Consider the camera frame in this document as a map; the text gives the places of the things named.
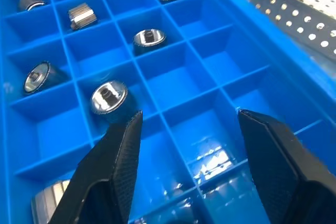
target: blue organizer box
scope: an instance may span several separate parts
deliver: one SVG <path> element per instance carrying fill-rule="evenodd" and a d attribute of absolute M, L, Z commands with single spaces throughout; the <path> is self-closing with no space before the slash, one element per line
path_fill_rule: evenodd
<path fill-rule="evenodd" d="M 334 83 L 245 0 L 46 0 L 18 12 L 1 0 L 0 222 L 32 223 L 30 200 L 69 178 L 107 129 L 89 99 L 123 81 L 144 112 L 130 223 L 269 223 L 251 181 L 239 108 L 285 121 L 336 173 Z M 96 25 L 73 32 L 86 2 Z M 167 45 L 135 57 L 132 37 L 157 28 Z M 43 60 L 66 83 L 29 97 Z"/>

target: blue bin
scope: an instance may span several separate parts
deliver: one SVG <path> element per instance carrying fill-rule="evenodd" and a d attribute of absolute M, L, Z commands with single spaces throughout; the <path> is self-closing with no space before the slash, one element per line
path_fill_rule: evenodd
<path fill-rule="evenodd" d="M 1 0 L 0 222 L 33 223 L 30 200 L 60 179 L 108 125 L 90 111 L 100 84 L 123 81 L 144 112 L 130 223 L 269 223 L 248 169 L 237 110 L 286 122 L 336 174 L 335 83 L 246 0 Z M 70 29 L 87 3 L 98 22 Z M 144 29 L 164 47 L 136 56 Z M 23 95 L 50 61 L 65 83 Z"/>

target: plastic divider wall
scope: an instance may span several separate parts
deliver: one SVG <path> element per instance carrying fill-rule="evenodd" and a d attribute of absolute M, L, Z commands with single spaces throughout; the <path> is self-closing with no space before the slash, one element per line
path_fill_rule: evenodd
<path fill-rule="evenodd" d="M 108 125 L 91 113 L 89 101 L 109 80 L 123 81 L 144 111 L 134 223 L 237 223 L 249 207 L 255 210 L 249 218 L 267 222 L 248 173 L 238 108 L 285 120 L 312 148 L 311 135 L 320 128 L 336 132 L 282 82 L 268 56 L 215 0 L 46 1 L 30 12 L 18 13 L 18 0 L 0 6 L 8 165 L 2 188 L 11 223 L 32 223 L 32 196 L 71 176 L 104 135 Z M 83 2 L 99 21 L 73 32 L 67 12 Z M 136 56 L 132 38 L 148 28 L 163 30 L 167 45 Z M 24 97 L 24 78 L 42 60 L 69 80 Z M 334 156 L 325 162 L 334 164 Z"/>

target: blue plastic tray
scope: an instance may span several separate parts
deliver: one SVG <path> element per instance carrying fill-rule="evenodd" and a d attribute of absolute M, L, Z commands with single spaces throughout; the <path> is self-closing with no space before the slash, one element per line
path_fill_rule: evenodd
<path fill-rule="evenodd" d="M 32 223 L 31 198 L 69 178 L 107 124 L 89 109 L 101 83 L 123 81 L 144 111 L 130 223 L 268 223 L 249 174 L 239 108 L 285 121 L 336 173 L 336 88 L 245 0 L 1 0 L 0 222 Z M 83 2 L 99 22 L 72 32 Z M 132 37 L 167 45 L 135 57 Z M 29 97 L 25 76 L 49 60 L 70 76 Z"/>

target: metal hole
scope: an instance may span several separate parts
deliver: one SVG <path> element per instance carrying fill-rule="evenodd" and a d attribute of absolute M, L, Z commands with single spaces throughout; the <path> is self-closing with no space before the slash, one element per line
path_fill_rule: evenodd
<path fill-rule="evenodd" d="M 315 35 L 315 34 L 310 34 L 310 35 L 308 36 L 308 38 L 309 38 L 310 40 L 315 40 L 315 39 L 316 39 L 316 35 Z"/>
<path fill-rule="evenodd" d="M 298 16 L 298 15 L 299 15 L 299 11 L 298 11 L 298 10 L 294 10 L 294 11 L 292 12 L 292 15 L 293 15 L 294 17 Z"/>
<path fill-rule="evenodd" d="M 304 19 L 304 22 L 308 23 L 311 21 L 311 17 L 310 16 L 306 16 Z"/>
<path fill-rule="evenodd" d="M 327 41 L 322 41 L 321 42 L 321 47 L 327 47 L 329 45 L 329 42 Z"/>
<path fill-rule="evenodd" d="M 316 28 L 317 30 L 322 30 L 324 28 L 324 23 L 318 23 Z"/>

